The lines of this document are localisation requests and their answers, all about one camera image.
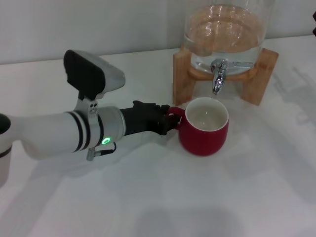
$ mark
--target green led light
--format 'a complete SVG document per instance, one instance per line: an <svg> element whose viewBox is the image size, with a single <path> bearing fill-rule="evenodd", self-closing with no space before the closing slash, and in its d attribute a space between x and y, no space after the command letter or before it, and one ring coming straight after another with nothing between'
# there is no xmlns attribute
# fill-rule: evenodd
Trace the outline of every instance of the green led light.
<svg viewBox="0 0 316 237"><path fill-rule="evenodd" d="M107 137L107 138L104 138L104 140L102 141L102 144L105 145L105 144L108 144L110 142L110 138Z"/></svg>

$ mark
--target white table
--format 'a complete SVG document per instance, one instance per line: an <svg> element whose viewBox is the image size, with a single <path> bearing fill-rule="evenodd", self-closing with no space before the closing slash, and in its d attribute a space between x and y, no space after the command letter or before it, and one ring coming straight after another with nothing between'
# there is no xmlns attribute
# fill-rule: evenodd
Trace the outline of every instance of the white table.
<svg viewBox="0 0 316 237"><path fill-rule="evenodd" d="M225 85L218 98L230 112L229 135L212 157L185 152L175 131L125 137L94 162L86 152L35 161L15 143L0 190L0 236L316 236L316 38L265 47L280 58L262 105ZM100 104L171 104L176 51L104 56L127 80ZM213 96L211 83L195 94ZM62 60L0 66L1 113L71 111L77 95Z"/></svg>

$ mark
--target water dispenser spigot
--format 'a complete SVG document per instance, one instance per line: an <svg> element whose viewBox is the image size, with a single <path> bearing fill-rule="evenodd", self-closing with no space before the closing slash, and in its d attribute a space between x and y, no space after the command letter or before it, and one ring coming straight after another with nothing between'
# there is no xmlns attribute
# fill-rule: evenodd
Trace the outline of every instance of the water dispenser spigot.
<svg viewBox="0 0 316 237"><path fill-rule="evenodd" d="M241 62L231 62L229 63L225 59L216 59L211 64L211 72L214 74L213 79L213 93L218 95L222 90L223 85L226 80L226 74L228 68L253 68L253 63L241 63Z"/></svg>

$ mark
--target white wall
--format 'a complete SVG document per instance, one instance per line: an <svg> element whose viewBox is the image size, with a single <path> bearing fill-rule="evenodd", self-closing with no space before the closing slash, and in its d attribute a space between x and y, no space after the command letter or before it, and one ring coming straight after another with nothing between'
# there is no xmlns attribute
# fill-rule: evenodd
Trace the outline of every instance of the white wall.
<svg viewBox="0 0 316 237"><path fill-rule="evenodd" d="M1 0L0 64L178 47L184 0ZM268 37L310 35L316 0L277 0Z"/></svg>

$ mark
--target robotic hand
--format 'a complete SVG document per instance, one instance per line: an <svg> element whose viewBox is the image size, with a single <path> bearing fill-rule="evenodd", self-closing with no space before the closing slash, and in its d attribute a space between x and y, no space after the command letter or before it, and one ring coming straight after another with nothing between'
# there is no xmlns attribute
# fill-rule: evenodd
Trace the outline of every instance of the robotic hand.
<svg viewBox="0 0 316 237"><path fill-rule="evenodd" d="M43 159L60 154L88 150L87 160L113 153L115 142L123 136L152 131L166 135L180 117L166 116L169 106L134 101L128 109L98 107L97 99L125 85L125 75L101 58L68 50L64 57L68 83L79 91L71 112L17 118L0 114L0 186L7 179L12 144L21 140L27 154ZM114 143L114 150L95 148Z"/></svg>

